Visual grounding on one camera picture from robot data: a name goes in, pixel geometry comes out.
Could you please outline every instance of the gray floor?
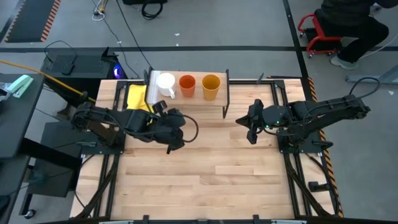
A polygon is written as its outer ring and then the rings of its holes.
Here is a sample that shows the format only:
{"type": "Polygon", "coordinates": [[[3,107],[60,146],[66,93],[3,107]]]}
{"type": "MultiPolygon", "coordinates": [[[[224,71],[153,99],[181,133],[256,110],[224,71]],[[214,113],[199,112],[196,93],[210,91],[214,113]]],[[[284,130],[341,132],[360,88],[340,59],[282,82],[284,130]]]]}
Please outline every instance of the gray floor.
{"type": "MultiPolygon", "coordinates": [[[[289,1],[295,24],[305,14],[319,7],[318,0],[289,1]]],[[[14,0],[0,1],[0,27],[14,11],[14,0]]],[[[62,1],[56,20],[45,43],[7,44],[0,47],[45,47],[55,40],[64,40],[74,47],[117,47],[116,39],[103,22],[91,20],[90,0],[62,1]]],[[[293,46],[284,7],[280,0],[169,0],[158,19],[146,21],[138,11],[122,4],[123,11],[141,46],[217,46],[266,45],[293,46]]],[[[390,27],[389,42],[398,32],[398,8],[383,9],[375,17],[390,27]]],[[[114,0],[109,0],[106,19],[125,47],[135,47],[114,0]]],[[[300,39],[306,46],[305,39],[300,39]]],[[[223,71],[230,70],[233,78],[257,78],[266,75],[301,76],[295,52],[277,51],[211,51],[211,52],[146,52],[148,60],[158,70],[223,71]]],[[[327,56],[317,55],[305,63],[315,81],[319,100],[341,97],[352,84],[345,83],[348,74],[381,74],[396,65],[398,52],[379,52],[360,61],[356,71],[345,71],[330,65],[327,56]]],[[[129,64],[141,72],[148,65],[140,53],[127,52],[129,64]]],[[[5,54],[0,59],[40,68],[43,53],[5,54]]],[[[126,69],[129,77],[131,71],[126,69]]],[[[26,73],[19,68],[0,64],[1,73],[26,73]]],[[[373,85],[361,84],[357,95],[372,90],[373,85]]],[[[342,121],[325,129],[327,139],[335,146],[330,149],[341,202],[346,217],[398,220],[398,87],[384,85],[364,99],[372,111],[363,120],[342,121]]],[[[43,90],[37,108],[55,114],[65,106],[63,100],[43,90]]],[[[27,137],[39,141],[46,122],[53,118],[35,111],[27,137]]],[[[69,215],[73,196],[67,198],[34,197],[32,208],[38,214],[31,220],[17,216],[24,191],[19,194],[10,223],[38,223],[64,220],[69,215]]]]}

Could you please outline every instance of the yellow cloth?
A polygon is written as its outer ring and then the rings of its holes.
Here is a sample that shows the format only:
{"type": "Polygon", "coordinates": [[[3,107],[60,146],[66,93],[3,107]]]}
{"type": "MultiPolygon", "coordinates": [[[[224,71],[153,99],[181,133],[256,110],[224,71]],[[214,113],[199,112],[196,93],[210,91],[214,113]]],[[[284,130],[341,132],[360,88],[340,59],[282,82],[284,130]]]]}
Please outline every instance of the yellow cloth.
{"type": "Polygon", "coordinates": [[[127,109],[142,109],[149,111],[147,105],[145,104],[146,89],[146,85],[130,85],[129,96],[127,97],[127,109]]]}

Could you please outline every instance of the white mug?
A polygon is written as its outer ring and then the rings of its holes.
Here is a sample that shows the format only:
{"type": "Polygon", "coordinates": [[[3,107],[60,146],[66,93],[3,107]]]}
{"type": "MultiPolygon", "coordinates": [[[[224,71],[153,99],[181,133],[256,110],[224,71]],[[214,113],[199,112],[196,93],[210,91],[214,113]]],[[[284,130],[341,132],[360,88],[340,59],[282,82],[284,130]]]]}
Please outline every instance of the white mug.
{"type": "Polygon", "coordinates": [[[162,73],[156,79],[156,85],[164,96],[175,99],[175,77],[170,73],[162,73]]]}

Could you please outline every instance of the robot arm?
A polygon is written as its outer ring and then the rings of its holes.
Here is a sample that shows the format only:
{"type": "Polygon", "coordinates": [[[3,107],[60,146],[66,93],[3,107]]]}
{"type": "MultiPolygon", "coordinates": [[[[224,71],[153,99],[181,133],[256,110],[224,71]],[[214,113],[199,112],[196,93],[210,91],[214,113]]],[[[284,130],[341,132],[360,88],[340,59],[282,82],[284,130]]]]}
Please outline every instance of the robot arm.
{"type": "Polygon", "coordinates": [[[264,109],[261,100],[255,100],[248,115],[236,122],[249,128],[247,139],[257,142],[257,134],[266,128],[281,128],[278,136],[289,137],[289,143],[302,143],[308,135],[343,119],[362,119],[370,111],[361,98],[344,96],[322,102],[296,101],[285,106],[264,109]]]}
{"type": "Polygon", "coordinates": [[[143,142],[155,141],[169,145],[167,153],[183,147],[183,132],[180,129],[185,125],[183,114],[177,109],[163,109],[167,107],[165,101],[156,103],[155,113],[144,110],[114,111],[94,106],[90,102],[83,103],[77,108],[72,118],[73,127],[79,130],[89,129],[99,136],[99,139],[108,147],[115,147],[118,142],[118,131],[102,125],[111,124],[122,129],[126,134],[143,142]]]}

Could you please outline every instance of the red stool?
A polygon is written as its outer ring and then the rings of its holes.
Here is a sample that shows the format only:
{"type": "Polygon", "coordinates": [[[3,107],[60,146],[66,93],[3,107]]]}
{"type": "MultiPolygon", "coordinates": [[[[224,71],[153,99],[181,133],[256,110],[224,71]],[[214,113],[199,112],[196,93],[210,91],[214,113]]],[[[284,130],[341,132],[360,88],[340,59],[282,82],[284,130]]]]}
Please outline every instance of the red stool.
{"type": "Polygon", "coordinates": [[[314,54],[330,55],[332,53],[339,52],[342,48],[340,41],[342,37],[327,37],[315,14],[304,16],[297,29],[301,32],[300,37],[305,34],[309,41],[307,47],[308,58],[312,58],[314,54]],[[304,21],[308,17],[312,17],[312,22],[315,28],[302,28],[304,21]]]}

